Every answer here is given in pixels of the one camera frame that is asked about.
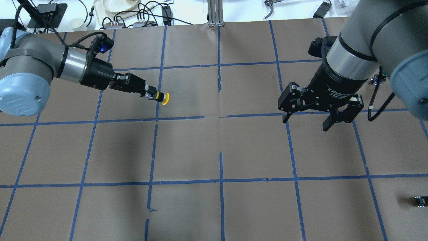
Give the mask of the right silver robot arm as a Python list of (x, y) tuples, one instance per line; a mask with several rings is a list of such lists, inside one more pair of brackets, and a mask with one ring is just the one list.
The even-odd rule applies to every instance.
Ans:
[(327, 131), (352, 122), (364, 108), (357, 91), (376, 70), (390, 80), (392, 96), (427, 121), (427, 1), (361, 0), (338, 36), (316, 38), (311, 56), (322, 59), (310, 84), (284, 88), (278, 110), (287, 123), (295, 112), (329, 112)]

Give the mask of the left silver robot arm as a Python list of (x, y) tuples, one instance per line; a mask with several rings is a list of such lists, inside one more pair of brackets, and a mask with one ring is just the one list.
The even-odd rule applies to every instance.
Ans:
[(113, 45), (114, 41), (104, 32), (93, 32), (65, 45), (5, 28), (1, 34), (1, 112), (12, 116), (40, 114), (49, 99), (54, 78), (98, 90), (138, 93), (142, 98), (167, 104), (168, 93), (131, 73), (115, 73), (110, 63), (96, 58)]

